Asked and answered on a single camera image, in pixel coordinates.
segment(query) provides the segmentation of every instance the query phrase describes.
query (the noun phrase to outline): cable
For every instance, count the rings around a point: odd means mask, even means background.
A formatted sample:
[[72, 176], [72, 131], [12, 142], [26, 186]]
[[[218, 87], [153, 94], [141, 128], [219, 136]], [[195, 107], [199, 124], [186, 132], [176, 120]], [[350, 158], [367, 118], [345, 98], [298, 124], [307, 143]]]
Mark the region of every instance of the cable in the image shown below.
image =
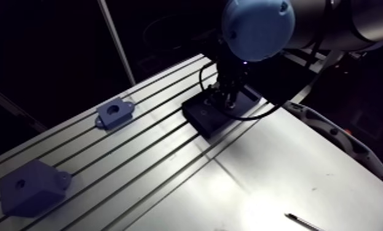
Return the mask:
[[167, 15], [167, 16], [164, 16], [164, 17], [162, 17], [162, 18], [158, 18], [158, 19], [152, 21], [152, 22], [151, 22], [147, 27], [145, 27], [145, 29], [143, 30], [143, 42], [144, 42], [144, 44], [145, 44], [148, 48], [150, 48], [151, 50], [156, 51], [156, 52], [170, 52], [170, 51], [172, 51], [172, 50], [176, 50], [176, 49], [180, 49], [180, 48], [182, 48], [183, 45], [177, 45], [176, 47], [170, 47], [170, 48], [167, 48], [167, 49], [155, 48], [155, 47], [148, 41], [147, 36], [146, 36], [146, 34], [147, 34], [147, 32], [149, 31], [149, 29], [150, 29], [152, 26], [154, 26], [156, 23], [161, 22], [161, 21], [164, 21], [164, 20], [166, 20], [166, 19], [168, 19], [168, 18], [177, 17], [177, 16], [179, 16], [179, 15]]
[[[204, 69], [208, 68], [209, 66], [212, 66], [213, 64], [215, 64], [216, 62], [215, 61], [211, 61], [209, 63], [207, 63], [206, 65], [204, 65], [201, 69], [200, 69], [200, 72], [199, 72], [199, 84], [200, 84], [200, 87], [201, 87], [201, 91], [203, 92], [207, 92], [206, 89], [204, 89], [204, 86], [203, 86], [203, 71]], [[219, 111], [220, 113], [222, 113], [223, 115], [227, 116], [228, 118], [230, 119], [234, 119], [234, 120], [239, 120], [239, 121], [252, 121], [252, 120], [260, 120], [262, 118], [265, 118], [266, 116], [272, 114], [273, 112], [277, 111], [279, 108], [281, 108], [283, 106], [283, 104], [276, 104], [274, 107], [272, 107], [272, 109], [268, 110], [267, 112], [261, 114], [261, 115], [257, 115], [257, 116], [254, 116], [254, 117], [237, 117], [237, 116], [234, 116], [234, 115], [230, 115], [228, 114], [227, 112], [225, 112], [224, 110], [222, 110], [221, 108], [217, 107], [217, 105], [211, 101], [210, 97], [208, 97], [208, 100], [210, 101], [211, 105], [217, 109], [217, 111]]]
[[328, 17], [333, 10], [333, 2], [331, 0], [326, 0], [325, 11], [323, 12], [322, 27], [318, 30], [315, 35], [315, 45], [312, 48], [312, 52], [309, 55], [309, 59], [304, 65], [305, 68], [309, 69], [312, 66], [313, 59], [315, 58], [317, 51], [319, 50], [323, 40], [326, 35], [326, 27], [328, 26]]

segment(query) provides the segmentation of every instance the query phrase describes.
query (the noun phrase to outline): black object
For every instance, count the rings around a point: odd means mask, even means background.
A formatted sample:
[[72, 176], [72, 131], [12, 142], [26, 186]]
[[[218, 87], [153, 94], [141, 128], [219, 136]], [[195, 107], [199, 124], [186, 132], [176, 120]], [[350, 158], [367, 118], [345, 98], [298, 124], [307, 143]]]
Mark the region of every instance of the black object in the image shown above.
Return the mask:
[[[244, 86], [237, 95], [235, 107], [227, 113], [240, 117], [258, 104], [260, 99], [261, 95], [249, 86]], [[185, 101], [181, 108], [188, 122], [207, 139], [218, 134], [234, 121], [211, 105], [206, 92], [201, 92]]]

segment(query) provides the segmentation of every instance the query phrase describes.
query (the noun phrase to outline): hole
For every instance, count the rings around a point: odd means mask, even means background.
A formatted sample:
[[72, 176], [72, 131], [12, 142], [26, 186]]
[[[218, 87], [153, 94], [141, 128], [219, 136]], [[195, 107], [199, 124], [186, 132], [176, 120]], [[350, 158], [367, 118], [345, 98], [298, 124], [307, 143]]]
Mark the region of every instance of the hole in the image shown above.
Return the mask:
[[231, 38], [231, 39], [235, 39], [235, 38], [237, 38], [237, 34], [236, 34], [235, 31], [231, 31], [230, 38]]
[[280, 6], [280, 12], [286, 11], [287, 8], [289, 8], [289, 5], [287, 4], [287, 2], [282, 2], [282, 5]]
[[19, 190], [23, 188], [24, 186], [25, 186], [25, 181], [21, 179], [20, 181], [16, 182], [15, 188]]
[[115, 114], [119, 111], [119, 107], [116, 106], [116, 105], [112, 105], [111, 107], [108, 108], [108, 110], [106, 110], [106, 112], [109, 114], [109, 115], [112, 115], [112, 114]]

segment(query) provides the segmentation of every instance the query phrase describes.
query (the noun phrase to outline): metal rod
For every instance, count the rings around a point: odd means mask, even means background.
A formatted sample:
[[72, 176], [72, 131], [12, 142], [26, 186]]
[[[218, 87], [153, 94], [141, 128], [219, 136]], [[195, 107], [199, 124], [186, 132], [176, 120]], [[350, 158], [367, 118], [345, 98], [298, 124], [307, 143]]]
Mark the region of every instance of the metal rod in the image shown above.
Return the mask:
[[121, 44], [121, 41], [119, 40], [119, 36], [118, 36], [117, 30], [115, 29], [111, 14], [109, 13], [108, 6], [106, 5], [105, 0], [98, 0], [98, 4], [100, 5], [100, 9], [104, 16], [105, 22], [108, 26], [109, 32], [111, 33], [111, 37], [113, 38], [114, 44], [117, 48], [119, 58], [121, 59], [121, 62], [125, 69], [125, 73], [127, 73], [128, 75], [128, 80], [130, 81], [131, 85], [134, 86], [136, 85], [134, 75], [132, 74], [124, 49], [122, 48], [122, 44]]
[[3, 95], [1, 92], [0, 106], [2, 106], [5, 110], [9, 111], [14, 116], [23, 117], [25, 119], [25, 122], [37, 132], [42, 133], [47, 130], [47, 128], [42, 123], [30, 116], [25, 110], [17, 106], [14, 102], [8, 99], [8, 97]]

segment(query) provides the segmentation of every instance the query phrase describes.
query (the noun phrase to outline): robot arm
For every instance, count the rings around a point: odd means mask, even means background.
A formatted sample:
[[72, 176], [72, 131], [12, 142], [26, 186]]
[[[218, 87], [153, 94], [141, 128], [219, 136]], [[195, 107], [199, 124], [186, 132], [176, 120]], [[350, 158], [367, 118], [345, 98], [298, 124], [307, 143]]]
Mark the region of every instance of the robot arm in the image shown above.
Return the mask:
[[383, 0], [229, 0], [221, 29], [245, 61], [317, 42], [322, 50], [362, 50], [383, 41]]

